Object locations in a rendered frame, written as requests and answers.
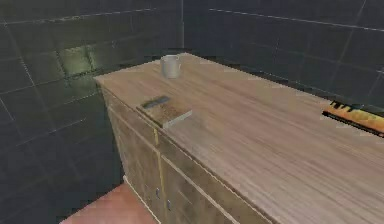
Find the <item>grey mug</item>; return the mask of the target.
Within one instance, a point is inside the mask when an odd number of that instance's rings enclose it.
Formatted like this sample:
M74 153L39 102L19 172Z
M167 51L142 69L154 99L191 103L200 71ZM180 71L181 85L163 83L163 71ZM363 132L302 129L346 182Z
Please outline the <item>grey mug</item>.
M181 74L181 60L178 55L165 55L160 59L162 74L166 78L178 78Z

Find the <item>wooden chest of drawers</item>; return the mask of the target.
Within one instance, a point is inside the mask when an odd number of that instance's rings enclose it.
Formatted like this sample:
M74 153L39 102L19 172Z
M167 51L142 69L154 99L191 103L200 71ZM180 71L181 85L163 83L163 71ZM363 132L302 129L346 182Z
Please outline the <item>wooden chest of drawers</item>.
M384 139L322 114L321 98L181 54L97 77L125 180L161 224L384 224ZM137 107L192 109L167 129Z

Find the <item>orange and black book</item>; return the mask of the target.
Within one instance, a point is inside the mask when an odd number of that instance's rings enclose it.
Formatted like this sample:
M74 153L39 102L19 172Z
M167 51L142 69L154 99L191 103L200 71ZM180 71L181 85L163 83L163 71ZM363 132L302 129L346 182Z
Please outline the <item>orange and black book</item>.
M357 109L352 105L337 101L332 101L323 110L322 114L384 138L384 116Z

